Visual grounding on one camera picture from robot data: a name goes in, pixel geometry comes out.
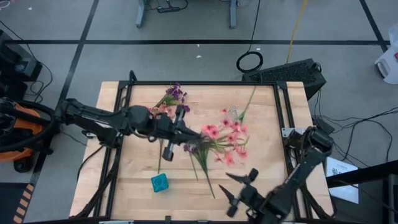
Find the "white paper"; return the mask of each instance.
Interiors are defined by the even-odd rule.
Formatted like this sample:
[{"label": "white paper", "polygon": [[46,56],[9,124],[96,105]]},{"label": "white paper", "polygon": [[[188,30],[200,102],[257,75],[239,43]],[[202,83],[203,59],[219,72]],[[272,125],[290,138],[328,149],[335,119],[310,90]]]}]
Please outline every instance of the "white paper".
[{"label": "white paper", "polygon": [[[358,170],[356,166],[351,164],[347,164],[345,162],[341,162],[337,159],[328,157],[326,160],[326,176],[333,176],[337,174],[343,174],[345,172]],[[334,197],[338,197],[340,199],[359,203],[358,189],[352,186],[343,186],[343,187],[333,187],[329,189],[330,194]]]}]

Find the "wooden table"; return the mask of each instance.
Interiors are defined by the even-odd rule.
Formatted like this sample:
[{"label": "wooden table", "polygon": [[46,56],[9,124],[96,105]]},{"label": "wooden table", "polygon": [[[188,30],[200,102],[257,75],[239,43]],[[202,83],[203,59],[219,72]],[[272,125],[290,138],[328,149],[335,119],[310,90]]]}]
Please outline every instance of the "wooden table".
[{"label": "wooden table", "polygon": [[[103,82],[97,107],[112,111],[118,82]],[[130,105],[154,106],[164,95],[167,86],[133,86]],[[200,131],[203,124],[217,124],[221,119],[220,110],[238,106],[242,111],[249,101],[253,86],[183,86],[188,92],[187,103],[191,112],[185,116],[187,126]],[[290,103],[295,126],[306,128],[312,125],[310,110],[302,83],[288,83]],[[283,93],[280,91],[282,108]],[[160,173],[169,179],[169,189],[155,193],[150,181],[157,175],[159,144],[149,143],[146,139],[126,136],[123,142],[118,181],[113,202],[112,219],[164,220],[171,215],[173,220],[231,220],[225,215],[228,201],[218,187],[222,184],[233,194],[237,194],[242,185],[229,179],[225,172],[238,175],[248,174],[254,167],[259,175],[253,186],[259,193],[266,195],[275,186],[283,183],[287,177],[282,141],[275,109],[274,92],[271,86],[257,86],[244,123],[251,134],[247,145],[248,158],[244,164],[227,166],[213,162],[209,154],[209,176],[215,192],[215,199],[206,181],[204,173],[198,169],[196,180],[189,155],[181,147],[174,148],[173,162],[162,160]],[[98,148],[98,141],[88,140],[85,158]],[[91,158],[81,170],[73,199],[70,215],[77,214],[89,201],[98,187],[104,150]],[[333,208],[322,165],[319,165],[307,179],[309,191],[317,202],[330,215]],[[104,214],[106,200],[103,200],[101,214]],[[240,204],[234,220],[247,220],[245,207]]]}]

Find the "orange vacuum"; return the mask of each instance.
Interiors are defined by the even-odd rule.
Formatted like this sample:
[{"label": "orange vacuum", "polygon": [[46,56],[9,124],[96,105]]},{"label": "orange vacuum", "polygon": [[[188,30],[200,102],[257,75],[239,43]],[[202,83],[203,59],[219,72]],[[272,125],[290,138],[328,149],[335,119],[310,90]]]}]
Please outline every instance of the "orange vacuum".
[{"label": "orange vacuum", "polygon": [[42,133],[49,123],[40,117],[35,108],[46,107],[32,102],[17,103],[8,98],[0,98],[0,162],[13,161],[18,172],[31,170],[34,151],[44,151],[47,154],[52,152],[43,145],[46,136],[37,141],[29,141]]}]

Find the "blue toy block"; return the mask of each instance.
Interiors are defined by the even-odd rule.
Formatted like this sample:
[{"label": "blue toy block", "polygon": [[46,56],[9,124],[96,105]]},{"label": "blue toy block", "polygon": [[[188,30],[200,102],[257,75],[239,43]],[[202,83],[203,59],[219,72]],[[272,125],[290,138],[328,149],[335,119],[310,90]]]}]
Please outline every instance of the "blue toy block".
[{"label": "blue toy block", "polygon": [[150,179],[152,181],[152,186],[154,192],[161,192],[169,187],[169,182],[167,181],[166,174],[160,174]]}]

